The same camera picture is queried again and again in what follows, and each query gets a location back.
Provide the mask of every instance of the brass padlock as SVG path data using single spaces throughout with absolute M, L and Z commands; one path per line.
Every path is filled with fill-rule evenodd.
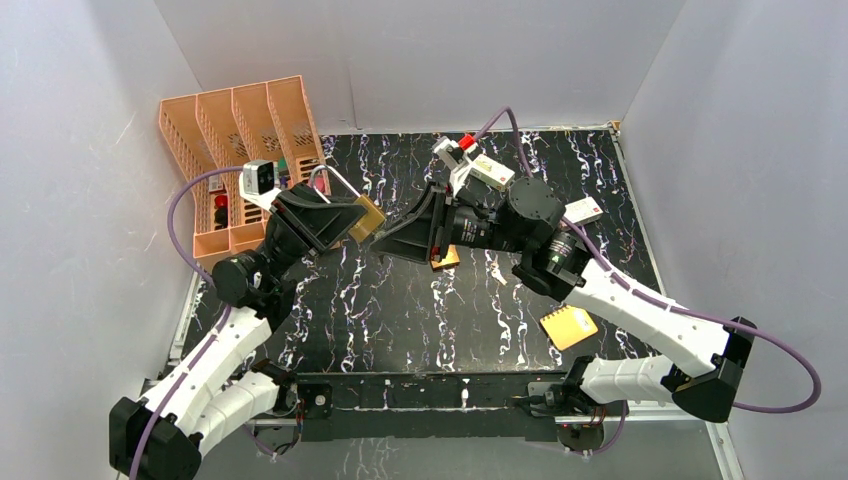
M 354 240 L 356 240 L 357 243 L 364 242 L 366 238 L 368 238 L 372 233 L 374 233 L 374 230 L 377 230 L 378 228 L 380 228 L 380 225 L 385 223 L 386 214 L 383 213 L 383 211 L 380 210 L 380 207 L 375 205 L 370 198 L 368 198 L 368 195 L 362 195 L 361 193 L 357 192 L 356 189 L 353 188 L 353 185 L 348 183 L 348 181 L 343 176 L 341 176 L 341 174 L 336 171 L 335 168 L 329 165 L 318 165 L 317 167 L 315 167 L 314 170 L 312 170 L 312 173 L 309 175 L 308 185 L 312 187 L 315 192 L 318 193 L 318 196 L 324 199 L 325 202 L 330 203 L 330 199 L 325 197 L 320 190 L 315 188 L 315 178 L 318 176 L 318 173 L 323 170 L 329 170 L 330 173 L 332 173 L 336 177 L 336 179 L 341 182 L 342 185 L 345 186 L 345 188 L 348 189 L 348 191 L 356 195 L 356 200 L 354 200 L 353 202 L 354 204 L 362 205 L 363 207 L 365 207 L 365 216 L 360 218 L 359 221 L 356 222 L 356 225 L 354 225 L 348 232 L 350 236 L 353 237 Z

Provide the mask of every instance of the gray floor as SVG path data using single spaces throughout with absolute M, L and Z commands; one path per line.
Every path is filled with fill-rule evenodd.
M 520 438 L 357 439 L 304 443 L 272 464 L 236 432 L 204 459 L 197 480 L 224 479 L 720 479 L 702 422 L 632 422 L 588 463 Z

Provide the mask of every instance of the yellow notebook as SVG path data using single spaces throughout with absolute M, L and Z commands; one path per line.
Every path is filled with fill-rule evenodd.
M 571 306 L 560 308 L 542 318 L 542 328 L 557 350 L 565 350 L 598 331 L 598 326 L 586 310 Z

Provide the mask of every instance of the black marble table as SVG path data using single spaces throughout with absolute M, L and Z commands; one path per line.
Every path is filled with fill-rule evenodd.
M 418 199 L 428 180 L 447 181 L 431 153 L 437 133 L 341 135 L 323 138 L 327 163 L 381 206 L 389 222 Z M 487 155 L 517 173 L 507 133 L 485 137 Z M 650 256 L 608 130 L 528 131 L 523 145 L 534 175 L 559 198 L 592 196 L 606 212 L 587 232 L 618 268 L 657 288 Z M 334 194 L 342 187 L 333 184 Z M 489 192 L 488 202 L 498 198 Z M 621 359 L 650 349 L 595 317 L 599 332 L 557 351 L 539 320 L 558 304 L 521 286 L 510 273 L 514 255 L 459 248 L 461 264 L 429 266 L 378 257 L 368 243 L 347 238 L 341 248 L 304 259 L 289 272 L 300 281 L 289 319 L 245 362 L 270 358 L 301 373 L 522 372 L 565 370 L 581 355 Z M 223 310 L 201 285 L 183 355 Z

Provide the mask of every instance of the marble surface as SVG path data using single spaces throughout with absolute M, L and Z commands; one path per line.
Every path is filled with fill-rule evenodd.
M 368 194 L 389 221 L 418 199 L 428 180 L 447 169 L 430 149 L 440 134 L 343 135 L 323 138 L 327 163 Z M 487 155 L 520 172 L 511 136 L 481 143 Z M 606 212 L 587 232 L 620 269 L 657 288 L 630 193 L 607 130 L 528 131 L 522 143 L 534 175 L 565 202 L 587 195 Z M 339 195 L 342 187 L 333 184 Z M 489 192 L 494 204 L 497 192 Z M 522 287 L 510 273 L 516 257 L 459 249 L 460 266 L 429 266 L 386 258 L 346 239 L 341 248 L 304 259 L 288 276 L 300 280 L 286 323 L 248 358 L 271 358 L 299 372 L 492 372 L 567 369 L 580 355 L 646 356 L 633 335 L 594 317 L 599 332 L 566 351 L 552 347 L 539 320 L 558 304 Z M 222 311 L 201 286 L 184 354 Z

